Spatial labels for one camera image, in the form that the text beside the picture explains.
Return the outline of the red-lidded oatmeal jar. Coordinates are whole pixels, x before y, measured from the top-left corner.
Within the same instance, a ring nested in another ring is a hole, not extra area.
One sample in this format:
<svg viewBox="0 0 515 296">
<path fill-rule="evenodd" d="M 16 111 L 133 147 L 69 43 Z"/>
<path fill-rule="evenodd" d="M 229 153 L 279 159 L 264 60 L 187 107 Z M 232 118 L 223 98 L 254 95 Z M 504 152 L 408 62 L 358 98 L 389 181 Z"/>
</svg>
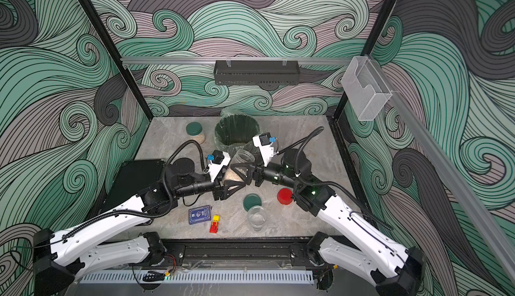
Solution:
<svg viewBox="0 0 515 296">
<path fill-rule="evenodd" d="M 249 151 L 240 149 L 232 157 L 228 169 L 223 177 L 223 184 L 228 186 L 233 182 L 245 182 L 248 178 L 249 167 L 246 164 L 254 164 L 255 156 Z"/>
</svg>

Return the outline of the green jar lid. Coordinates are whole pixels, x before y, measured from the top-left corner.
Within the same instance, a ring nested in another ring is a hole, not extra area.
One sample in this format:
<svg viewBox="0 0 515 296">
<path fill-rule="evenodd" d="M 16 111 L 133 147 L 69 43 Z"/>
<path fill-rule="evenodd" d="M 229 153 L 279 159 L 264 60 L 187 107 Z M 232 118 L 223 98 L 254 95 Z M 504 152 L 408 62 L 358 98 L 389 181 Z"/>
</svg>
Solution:
<svg viewBox="0 0 515 296">
<path fill-rule="evenodd" d="M 262 206 L 262 199 L 257 194 L 248 194 L 243 200 L 243 207 L 246 212 L 250 211 L 255 206 Z"/>
</svg>

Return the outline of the glass oatmeal jar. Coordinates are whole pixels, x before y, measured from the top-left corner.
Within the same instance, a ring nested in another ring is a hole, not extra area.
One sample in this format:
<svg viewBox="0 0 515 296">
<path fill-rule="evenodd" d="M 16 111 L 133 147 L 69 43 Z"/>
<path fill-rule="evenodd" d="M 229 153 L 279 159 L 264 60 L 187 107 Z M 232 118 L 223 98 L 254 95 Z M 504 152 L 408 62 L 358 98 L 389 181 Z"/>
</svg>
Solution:
<svg viewBox="0 0 515 296">
<path fill-rule="evenodd" d="M 266 225 L 268 214 L 262 206 L 254 206 L 248 210 L 247 219 L 250 228 L 254 232 L 260 232 Z"/>
</svg>

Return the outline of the black bin with green liner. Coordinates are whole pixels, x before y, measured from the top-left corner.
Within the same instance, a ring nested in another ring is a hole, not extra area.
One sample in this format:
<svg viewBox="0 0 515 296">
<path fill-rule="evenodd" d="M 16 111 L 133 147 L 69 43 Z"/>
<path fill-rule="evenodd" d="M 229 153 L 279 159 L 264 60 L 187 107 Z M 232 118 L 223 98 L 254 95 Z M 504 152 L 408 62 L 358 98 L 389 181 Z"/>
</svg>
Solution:
<svg viewBox="0 0 515 296">
<path fill-rule="evenodd" d="M 260 135 L 262 129 L 255 118 L 231 108 L 222 109 L 220 117 L 214 135 L 217 150 L 228 152 L 231 157 L 239 150 L 258 153 L 253 137 Z"/>
</svg>

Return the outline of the red jar lid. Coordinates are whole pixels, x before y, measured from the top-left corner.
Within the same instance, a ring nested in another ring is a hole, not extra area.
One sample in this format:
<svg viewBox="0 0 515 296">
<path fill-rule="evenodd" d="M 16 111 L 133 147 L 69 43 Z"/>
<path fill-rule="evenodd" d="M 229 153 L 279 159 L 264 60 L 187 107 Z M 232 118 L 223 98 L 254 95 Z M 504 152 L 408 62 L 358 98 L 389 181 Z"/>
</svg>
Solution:
<svg viewBox="0 0 515 296">
<path fill-rule="evenodd" d="M 289 205 L 293 202 L 293 192 L 288 188 L 282 188 L 277 193 L 277 200 L 282 205 Z"/>
</svg>

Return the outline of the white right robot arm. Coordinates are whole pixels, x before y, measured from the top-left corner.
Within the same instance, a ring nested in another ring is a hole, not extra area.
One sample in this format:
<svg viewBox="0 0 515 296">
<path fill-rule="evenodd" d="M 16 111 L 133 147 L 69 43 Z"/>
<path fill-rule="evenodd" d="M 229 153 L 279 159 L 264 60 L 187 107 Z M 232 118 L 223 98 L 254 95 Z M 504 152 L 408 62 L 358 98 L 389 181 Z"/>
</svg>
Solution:
<svg viewBox="0 0 515 296">
<path fill-rule="evenodd" d="M 417 247 L 407 248 L 381 233 L 351 209 L 327 184 L 312 174 L 312 163 L 298 149 L 289 149 L 280 163 L 234 163 L 246 185 L 270 182 L 290 188 L 292 199 L 304 211 L 331 225 L 348 245 L 317 233 L 307 248 L 313 263 L 337 265 L 370 283 L 379 295 L 416 295 L 426 269 L 426 257 Z"/>
</svg>

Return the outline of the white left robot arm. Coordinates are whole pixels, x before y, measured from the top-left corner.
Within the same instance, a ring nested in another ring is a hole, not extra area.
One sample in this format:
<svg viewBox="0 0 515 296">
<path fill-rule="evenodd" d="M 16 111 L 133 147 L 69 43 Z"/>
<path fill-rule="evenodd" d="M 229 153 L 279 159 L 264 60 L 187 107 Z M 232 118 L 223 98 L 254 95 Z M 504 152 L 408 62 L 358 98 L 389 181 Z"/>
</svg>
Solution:
<svg viewBox="0 0 515 296">
<path fill-rule="evenodd" d="M 196 173 L 194 162 L 180 158 L 166 163 L 157 182 L 117 206 L 72 228 L 38 231 L 32 238 L 35 295 L 54 295 L 76 279 L 117 265 L 159 265 L 165 247 L 155 232 L 127 242 L 110 243 L 117 234 L 149 220 L 162 218 L 178 199 L 213 192 L 217 199 L 231 194 L 222 179 L 231 157 L 214 151 L 207 167 Z"/>
</svg>

